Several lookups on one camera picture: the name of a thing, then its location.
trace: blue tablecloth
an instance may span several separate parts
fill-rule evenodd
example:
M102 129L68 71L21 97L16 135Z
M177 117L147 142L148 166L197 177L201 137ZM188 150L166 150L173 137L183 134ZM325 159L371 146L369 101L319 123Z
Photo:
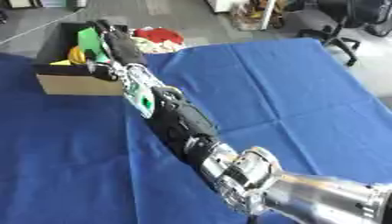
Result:
M319 43L211 45L148 60L238 151L265 147L291 172L392 182L392 115ZM0 85L0 223L244 223L121 97L44 95L33 73L11 75L22 59L12 64L0 75L17 77Z
M392 182L392 115L310 39L212 45L149 57L238 151L259 145L290 172ZM245 223L127 112L139 223ZM292 223L266 213L263 223Z

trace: white cable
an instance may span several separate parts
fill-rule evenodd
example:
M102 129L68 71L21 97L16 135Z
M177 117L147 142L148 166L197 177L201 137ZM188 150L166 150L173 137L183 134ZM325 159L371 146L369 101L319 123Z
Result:
M17 38L19 38L19 37L22 37L22 36L24 36L25 34L28 34L28 33L30 33L30 32L35 32L36 30L39 30L39 29L44 28L44 27L47 27L48 25L57 23L57 22L59 22L59 21L61 21L61 20L63 20L63 19L66 19L66 18L70 18L71 16L76 15L76 14L78 14L79 12L82 12L82 11L84 11L84 10L85 10L85 9L77 10L76 12L74 12L74 13L72 13L72 14L69 14L69 15L66 15L66 16L64 16L64 17L58 18L58 19L56 19L56 20L53 20L53 21L50 22L50 23L43 24L43 25L41 25L41 26L35 27L35 28L30 29L30 30L28 30L28 31L25 31L25 32L19 33L19 34L15 35L15 36L12 36L12 37L10 37L10 38L7 38L6 40L3 40L3 41L0 42L0 46L3 45L3 44L5 44L5 43L7 43L7 42L12 41L13 39L17 39Z

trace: cardboard box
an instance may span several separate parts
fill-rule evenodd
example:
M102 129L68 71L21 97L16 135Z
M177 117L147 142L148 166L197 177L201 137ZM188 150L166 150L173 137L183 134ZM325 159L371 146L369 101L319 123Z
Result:
M34 67L38 79L49 95L121 95L120 82L99 80L91 76L85 65L52 66L54 61L66 60L69 50L78 45L78 31L85 24L59 24L45 41Z

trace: red cloth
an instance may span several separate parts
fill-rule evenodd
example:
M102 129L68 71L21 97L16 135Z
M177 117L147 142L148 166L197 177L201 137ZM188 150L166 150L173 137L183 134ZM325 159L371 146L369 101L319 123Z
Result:
M171 40L171 42L181 45L184 42L184 38L181 35L165 28L155 28L152 30L137 29L134 35L135 37L148 39L154 43Z

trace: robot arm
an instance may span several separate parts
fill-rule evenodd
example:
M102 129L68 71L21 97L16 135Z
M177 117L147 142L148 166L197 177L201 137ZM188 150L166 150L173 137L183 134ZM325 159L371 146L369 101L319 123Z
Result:
M238 154L180 90L166 86L145 67L128 38L108 24L96 27L112 59L109 73L122 82L125 98L171 153L235 211L256 217L274 210L304 224L392 223L392 187L289 173L260 147ZM94 72L94 62L89 63Z

